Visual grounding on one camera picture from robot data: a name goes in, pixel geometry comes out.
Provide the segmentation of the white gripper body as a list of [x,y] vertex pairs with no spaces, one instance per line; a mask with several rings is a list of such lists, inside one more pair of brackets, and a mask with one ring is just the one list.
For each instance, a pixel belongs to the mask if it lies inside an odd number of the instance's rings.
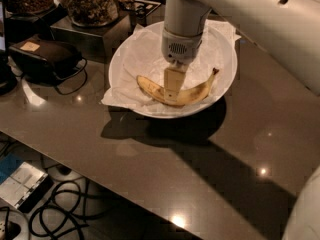
[[202,36],[184,37],[162,31],[161,51],[169,63],[191,64],[199,51]]

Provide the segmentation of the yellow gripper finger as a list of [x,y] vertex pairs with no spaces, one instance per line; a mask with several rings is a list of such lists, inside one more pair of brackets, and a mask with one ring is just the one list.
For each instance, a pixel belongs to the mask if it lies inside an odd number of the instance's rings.
[[188,66],[180,63],[170,64],[164,70],[164,99],[166,101],[177,101],[187,70]]

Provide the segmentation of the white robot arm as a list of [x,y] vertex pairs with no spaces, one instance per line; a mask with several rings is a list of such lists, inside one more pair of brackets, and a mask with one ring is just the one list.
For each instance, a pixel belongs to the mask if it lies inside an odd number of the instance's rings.
[[189,64],[210,7],[266,51],[314,94],[320,94],[319,0],[167,0],[162,53]]

